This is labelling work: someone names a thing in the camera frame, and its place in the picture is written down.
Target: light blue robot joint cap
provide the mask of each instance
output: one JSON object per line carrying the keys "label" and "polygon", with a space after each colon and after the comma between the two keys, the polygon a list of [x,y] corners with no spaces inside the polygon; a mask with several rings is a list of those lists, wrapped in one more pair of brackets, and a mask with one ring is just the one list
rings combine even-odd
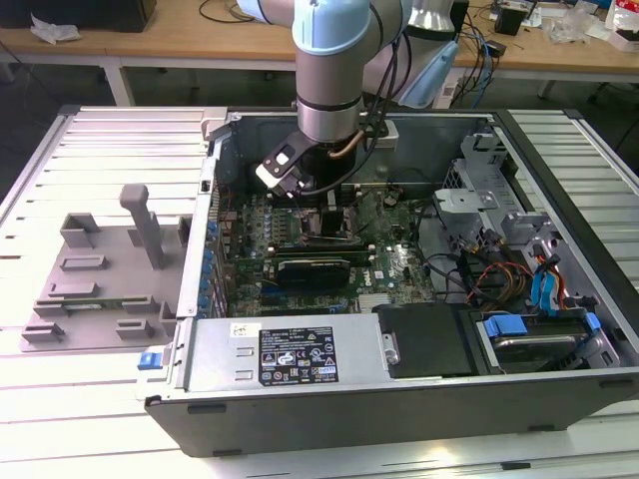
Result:
{"label": "light blue robot joint cap", "polygon": [[311,55],[335,55],[361,40],[369,22],[369,0],[296,0],[293,39]]}
{"label": "light blue robot joint cap", "polygon": [[455,42],[445,44],[406,88],[398,103],[411,108],[426,107],[445,82],[458,50]]}

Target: black plastic cover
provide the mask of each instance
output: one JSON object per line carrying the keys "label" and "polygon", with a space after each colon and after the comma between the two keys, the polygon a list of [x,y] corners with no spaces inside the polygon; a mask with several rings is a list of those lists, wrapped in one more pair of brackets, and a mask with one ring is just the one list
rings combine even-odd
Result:
{"label": "black plastic cover", "polygon": [[399,363],[390,377],[488,374],[474,323],[479,311],[436,302],[385,305],[377,310],[382,334],[393,336]]}

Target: blue cable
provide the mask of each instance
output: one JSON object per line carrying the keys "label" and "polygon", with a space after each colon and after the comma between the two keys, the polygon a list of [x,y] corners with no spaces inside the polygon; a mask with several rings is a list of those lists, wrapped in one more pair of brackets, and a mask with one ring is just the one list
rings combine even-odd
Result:
{"label": "blue cable", "polygon": [[472,106],[470,107],[471,109],[474,109],[481,101],[481,98],[483,97],[483,94],[486,91],[486,88],[488,87],[488,79],[490,78],[490,67],[486,68],[487,67],[486,62],[489,61],[490,54],[488,52],[488,45],[486,44],[486,41],[483,38],[483,36],[472,35],[470,33],[465,33],[465,32],[463,33],[463,35],[465,37],[474,38],[475,40],[481,42],[481,46],[483,47],[484,63],[483,63],[481,72],[479,73],[479,77],[481,81],[481,83],[479,84],[480,90],[479,92],[477,92],[477,96],[475,97],[475,100],[474,102],[472,102]]}
{"label": "blue cable", "polygon": [[490,78],[490,67],[487,67],[487,62],[489,62],[490,60],[490,54],[488,53],[488,45],[486,45],[486,41],[484,40],[483,37],[477,37],[479,39],[479,41],[481,41],[481,45],[483,46],[483,54],[484,54],[484,69],[482,69],[482,74],[485,72],[486,76],[483,78],[483,80],[481,81],[481,89],[479,90],[479,92],[477,93],[477,96],[475,97],[475,101],[472,102],[472,106],[470,107],[471,109],[474,109],[479,102],[481,101],[481,99],[483,98],[483,94],[486,91],[486,88],[488,87],[488,79]]}

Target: white plastic bag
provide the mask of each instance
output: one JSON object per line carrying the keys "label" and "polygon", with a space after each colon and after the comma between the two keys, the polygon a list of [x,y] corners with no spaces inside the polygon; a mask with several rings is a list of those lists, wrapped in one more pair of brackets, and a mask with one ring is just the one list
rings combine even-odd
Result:
{"label": "white plastic bag", "polygon": [[613,9],[612,23],[615,30],[639,32],[639,3],[632,0],[616,0]]}
{"label": "white plastic bag", "polygon": [[80,32],[78,32],[78,27],[75,25],[54,25],[38,20],[33,15],[31,15],[31,21],[33,21],[31,33],[51,45],[55,45],[56,42],[65,42],[82,38],[80,36]]}
{"label": "white plastic bag", "polygon": [[589,43],[590,38],[586,32],[596,19],[588,11],[587,2],[580,0],[563,17],[544,19],[542,28],[546,37],[552,43]]}

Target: side panel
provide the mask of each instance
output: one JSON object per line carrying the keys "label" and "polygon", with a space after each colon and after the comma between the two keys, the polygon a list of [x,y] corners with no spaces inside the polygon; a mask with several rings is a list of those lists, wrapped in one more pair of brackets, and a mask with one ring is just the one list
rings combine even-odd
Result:
{"label": "side panel", "polygon": [[162,402],[147,412],[194,457],[564,429],[639,391],[639,375]]}

